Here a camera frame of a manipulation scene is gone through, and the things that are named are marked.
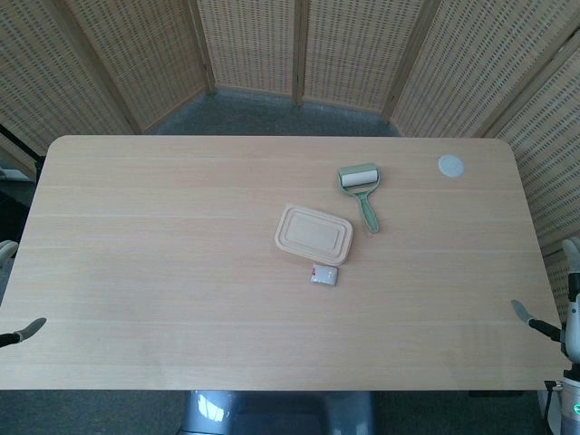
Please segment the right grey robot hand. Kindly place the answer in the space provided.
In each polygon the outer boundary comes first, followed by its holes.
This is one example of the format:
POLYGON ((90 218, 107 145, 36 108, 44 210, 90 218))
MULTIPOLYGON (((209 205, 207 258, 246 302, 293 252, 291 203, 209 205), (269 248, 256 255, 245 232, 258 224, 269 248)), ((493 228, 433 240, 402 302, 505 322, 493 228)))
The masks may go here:
POLYGON ((562 243, 568 260, 568 306, 565 326, 558 328, 536 319, 516 299, 511 301, 516 316, 527 326, 563 345, 563 353, 572 364, 579 364, 579 238, 562 243))

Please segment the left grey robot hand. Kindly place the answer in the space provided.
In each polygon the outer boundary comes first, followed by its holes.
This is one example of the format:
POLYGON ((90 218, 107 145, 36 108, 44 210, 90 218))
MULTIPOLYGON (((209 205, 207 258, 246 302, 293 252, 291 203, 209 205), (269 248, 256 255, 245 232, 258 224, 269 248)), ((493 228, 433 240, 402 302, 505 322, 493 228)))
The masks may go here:
MULTIPOLYGON (((4 282, 6 277, 6 267, 9 263, 10 258, 16 253, 18 249, 18 243, 12 240, 4 240, 1 242, 1 281, 4 282)), ((29 323, 25 328, 14 331, 12 333, 2 333, 1 334, 1 346, 6 347, 8 345, 21 343, 25 340, 30 339, 32 336, 37 334, 46 324, 47 319, 44 317, 37 318, 29 323)))

